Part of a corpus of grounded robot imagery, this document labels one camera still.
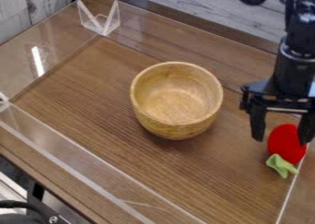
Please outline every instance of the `wooden table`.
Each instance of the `wooden table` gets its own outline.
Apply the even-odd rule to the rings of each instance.
[[[108,11],[112,5],[112,0],[84,1],[95,13]],[[108,38],[95,37],[72,53],[12,99],[13,104],[204,222],[275,223],[291,178],[280,179],[264,165],[266,143],[251,139],[248,117],[239,110],[242,84],[272,74],[275,55],[266,46],[274,45],[239,31],[232,38],[230,29],[224,38],[222,29],[212,34],[128,6],[120,7],[120,14],[121,27]],[[39,33],[48,39],[43,34],[47,26],[53,25],[59,33],[53,41],[63,43],[56,53],[69,47],[69,42],[80,44],[89,32],[87,36],[77,35],[83,27],[76,26],[65,38],[68,26],[63,25],[63,20],[72,19],[75,26],[77,18],[76,8],[69,6],[9,41],[0,49],[4,62],[21,65],[9,57],[16,54],[9,50],[19,41],[36,39]],[[239,33],[244,36],[242,43],[235,40]],[[149,65],[171,60],[195,63],[212,71],[226,95],[212,128],[202,136],[179,142],[163,140],[143,129],[129,101],[136,74]],[[270,114],[267,122],[266,135],[279,124],[296,123],[296,120],[288,115]],[[48,137],[41,139],[52,143]],[[0,142],[1,155],[91,221],[137,223],[124,218],[95,189],[1,127]],[[80,160],[71,151],[60,156]],[[89,172],[100,183],[105,182],[103,171],[97,171],[93,164]],[[304,210],[303,202],[296,200],[292,209]],[[311,210],[303,214],[303,220],[310,220]],[[296,223],[290,214],[286,223]]]

